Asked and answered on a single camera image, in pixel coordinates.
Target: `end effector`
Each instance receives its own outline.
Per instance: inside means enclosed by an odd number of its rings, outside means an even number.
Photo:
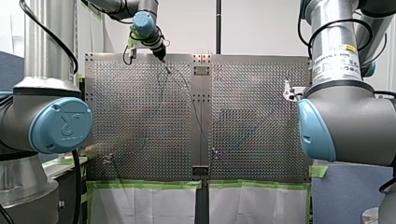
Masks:
[[[163,33],[157,26],[157,0],[90,0],[111,19],[133,19],[129,49],[151,49],[161,61],[166,56]]]

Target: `cable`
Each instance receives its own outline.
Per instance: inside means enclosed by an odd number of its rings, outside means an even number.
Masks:
[[[321,26],[320,28],[318,28],[318,29],[312,34],[311,38],[309,39],[309,42],[308,42],[308,55],[309,55],[309,59],[312,60],[312,51],[311,51],[311,50],[312,50],[312,44],[313,44],[313,42],[314,42],[314,40],[315,40],[315,37],[317,37],[317,35],[320,34],[320,32],[322,32],[323,30],[327,29],[329,26],[331,26],[331,25],[333,25],[333,24],[335,24],[335,23],[347,22],[347,21],[348,21],[348,22],[356,22],[356,23],[358,23],[358,24],[364,26],[364,27],[367,29],[367,31],[369,32],[369,39],[368,39],[367,42],[366,42],[361,48],[359,48],[358,50],[365,49],[367,46],[369,46],[369,44],[370,44],[370,43],[372,42],[372,40],[373,40],[374,32],[373,32],[373,29],[370,27],[370,25],[369,25],[367,22],[361,21],[361,20],[358,20],[358,19],[344,19],[344,20],[338,20],[338,21],[330,21],[330,22],[324,24],[323,26]]]
[[[171,72],[170,69],[167,67],[167,65],[166,65],[165,67],[166,67],[166,70],[167,70],[167,71]],[[190,90],[189,83],[187,82],[186,78],[183,77],[183,74],[181,74],[180,71],[178,71],[176,68],[174,68],[174,70],[176,70],[177,73],[180,75],[180,77],[183,79],[183,82],[184,82],[184,84],[185,84],[185,86],[186,86],[186,90],[187,90],[187,92],[188,92],[188,94],[189,94],[189,96],[190,96],[190,99],[191,99],[191,104],[192,104],[192,107],[193,107],[193,109],[194,109],[195,118],[196,118],[196,120],[197,120],[198,126],[199,126],[200,129],[201,129],[201,134],[202,134],[202,136],[204,137],[206,143],[208,144],[207,138],[206,138],[206,136],[205,136],[204,129],[202,128],[202,123],[200,122],[200,120],[199,120],[199,118],[198,118],[197,108],[196,108],[196,106],[195,106],[195,103],[194,103],[193,98],[192,98],[192,95],[191,95],[191,90]]]
[[[381,192],[381,193],[386,193],[385,190],[386,190],[387,188],[389,188],[390,186],[392,186],[393,184],[396,184],[396,177],[392,178],[390,181],[388,181],[387,183],[385,183],[384,185],[382,185],[382,186],[379,188],[379,192]]]
[[[393,96],[394,98],[396,98],[396,92],[394,92],[394,91],[374,91],[374,94],[389,95],[389,96]]]
[[[368,63],[365,63],[364,65],[362,65],[361,67],[365,67],[370,65],[370,63],[373,63],[375,60],[377,60],[379,58],[379,56],[381,56],[381,54],[385,51],[385,49],[387,48],[387,44],[388,44],[388,34],[385,33],[385,39],[384,39],[384,47],[382,47],[381,51],[379,51],[379,53]]]
[[[6,209],[1,204],[0,204],[0,213],[8,224],[15,224],[12,217],[9,215],[9,213],[6,211]]]
[[[77,150],[72,151],[73,154],[73,162],[75,164],[76,171],[76,201],[75,201],[75,211],[73,215],[73,224],[78,224],[79,220],[79,208],[81,207],[81,167],[79,166],[79,157]]]
[[[305,5],[306,5],[306,0],[302,0],[301,5],[300,5],[300,13],[299,13],[299,17],[298,17],[298,23],[297,23],[297,32],[298,32],[298,37],[300,37],[301,42],[303,42],[303,44],[305,44],[307,47],[309,47],[308,42],[306,42],[306,40],[303,37],[303,34],[301,33],[301,21],[303,19]]]
[[[39,20],[38,17],[35,16],[33,13],[32,9],[30,9],[24,0],[20,0],[20,7],[24,11],[24,13],[37,24],[41,29],[43,29],[47,35],[49,35],[58,45],[61,47],[64,52],[67,54],[67,56],[70,58],[70,61],[74,65],[74,70],[73,74],[76,74],[78,71],[78,60],[76,56],[73,54],[73,52],[66,46],[66,44],[56,35],[54,34],[49,28],[47,28],[45,25],[43,25]]]
[[[125,50],[124,50],[124,52],[122,53],[122,60],[124,61],[124,63],[126,64],[126,65],[131,65],[132,64],[132,57],[130,57],[130,56],[128,56],[129,57],[129,62],[127,63],[126,62],[126,60],[125,60],[125,54],[126,54],[126,50],[128,49],[128,45],[125,47]]]

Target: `label sticker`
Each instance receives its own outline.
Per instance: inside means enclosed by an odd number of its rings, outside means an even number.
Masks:
[[[315,60],[313,81],[323,78],[360,78],[361,67],[357,52],[356,48],[350,45],[331,47],[330,51]]]

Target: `metal frame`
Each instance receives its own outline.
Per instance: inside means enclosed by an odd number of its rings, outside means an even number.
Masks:
[[[95,53],[95,54],[86,54],[86,101],[94,110],[94,101],[95,95],[94,87],[92,83],[94,82],[94,65],[95,63],[99,63],[101,61],[113,62],[113,63],[122,63],[122,54],[104,54],[104,53]],[[216,67],[219,63],[247,63],[247,64],[280,64],[285,69],[282,71],[286,71],[285,79],[280,80],[282,83],[282,87],[279,88],[281,94],[279,94],[278,99],[276,98],[274,102],[277,100],[284,101],[284,104],[290,104],[290,111],[296,109],[296,104],[292,102],[287,102],[283,96],[284,90],[284,81],[287,79],[290,81],[291,85],[301,85],[305,84],[305,77],[308,72],[307,60],[302,57],[273,57],[273,56],[224,56],[224,55],[210,55],[210,54],[194,54],[194,55],[183,55],[183,54],[170,54],[167,56],[166,61],[168,63],[177,64],[177,63],[187,63],[190,67],[190,82],[188,85],[190,86],[190,95],[187,96],[188,100],[191,103],[189,107],[191,116],[191,131],[190,131],[190,153],[191,153],[191,170],[189,171],[189,175],[184,176],[183,178],[174,178],[172,176],[144,176],[144,179],[147,180],[157,180],[157,181],[172,181],[172,180],[204,180],[206,183],[207,179],[228,179],[229,175],[221,175],[214,167],[212,170],[209,169],[209,166],[212,163],[219,162],[215,158],[212,153],[213,150],[213,133],[210,131],[212,129],[212,122],[214,118],[212,118],[212,107],[214,102],[214,94],[216,94],[216,90],[212,90],[215,83],[215,75],[218,72],[219,68]],[[137,58],[134,60],[134,63],[159,63],[158,60],[149,54],[138,54]],[[128,69],[127,65],[124,65],[122,69]],[[109,153],[106,157],[100,158],[104,163],[113,163],[113,155]],[[253,179],[259,180],[270,180],[270,181],[278,181],[278,182],[293,182],[293,183],[305,183],[309,182],[309,173],[308,167],[311,164],[311,160],[304,158],[302,166],[305,167],[304,174],[301,176],[265,176],[262,175],[263,170],[260,170],[261,175],[254,176]],[[245,178],[251,179],[250,176],[243,177],[242,175],[232,175],[233,178]],[[125,178],[142,178],[141,176],[125,176]]]

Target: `metal plate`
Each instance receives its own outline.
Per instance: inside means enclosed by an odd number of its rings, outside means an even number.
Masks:
[[[93,110],[89,179],[191,180],[191,55],[90,54],[86,100]]]
[[[307,59],[212,57],[211,179],[308,182],[297,104],[283,96],[285,79],[304,86]]]

